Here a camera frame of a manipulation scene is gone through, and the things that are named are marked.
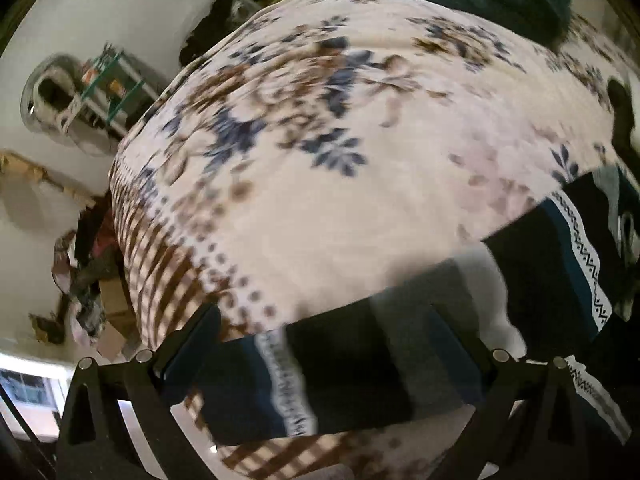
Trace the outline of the clutter pile on floor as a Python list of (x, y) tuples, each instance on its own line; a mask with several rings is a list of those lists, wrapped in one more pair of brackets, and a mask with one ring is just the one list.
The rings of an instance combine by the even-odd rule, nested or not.
[(44, 344), (75, 344), (114, 362), (130, 359), (141, 344), (125, 280), (124, 256), (115, 233), (112, 196), (95, 197), (79, 215), (75, 229), (54, 244), (51, 268), (60, 301), (47, 318), (29, 315), (36, 339)]

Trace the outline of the metal shelf rack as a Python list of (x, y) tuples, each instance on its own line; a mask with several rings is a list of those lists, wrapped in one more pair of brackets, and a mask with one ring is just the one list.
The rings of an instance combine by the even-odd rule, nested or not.
[(168, 86), (167, 79), (132, 53), (106, 44), (80, 71), (80, 90), (56, 116), (60, 133), (83, 120), (117, 139), (127, 135)]

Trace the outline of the round wall mirror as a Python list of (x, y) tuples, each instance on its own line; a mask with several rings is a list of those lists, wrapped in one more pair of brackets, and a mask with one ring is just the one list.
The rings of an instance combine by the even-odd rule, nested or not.
[(90, 127), (77, 98), (81, 94), (81, 64), (65, 53), (49, 56), (29, 75), (21, 95), (21, 118), (26, 128), (50, 136), (67, 136)]

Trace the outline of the floral fleece bed blanket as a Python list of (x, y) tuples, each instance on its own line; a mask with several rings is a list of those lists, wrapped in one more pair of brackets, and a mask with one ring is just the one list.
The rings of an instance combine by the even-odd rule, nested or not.
[[(639, 72), (589, 25), (550, 51), (421, 0), (283, 0), (176, 77), (110, 185), (143, 343), (219, 310), (180, 401), (224, 466), (427, 479), (477, 404), (223, 445), (195, 390), (206, 356), (405, 283), (603, 167), (639, 195)], [(575, 391), (588, 470), (569, 479), (637, 478), (639, 409), (620, 439)]]

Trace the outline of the dark striped patterned sweater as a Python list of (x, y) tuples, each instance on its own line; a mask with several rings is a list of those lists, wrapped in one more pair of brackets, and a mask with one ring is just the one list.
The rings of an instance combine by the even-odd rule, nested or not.
[(500, 231), (349, 306), (220, 344), (196, 378), (214, 440), (378, 428), (476, 405), (494, 350), (567, 360), (620, 439), (638, 416), (639, 195), (603, 167)]

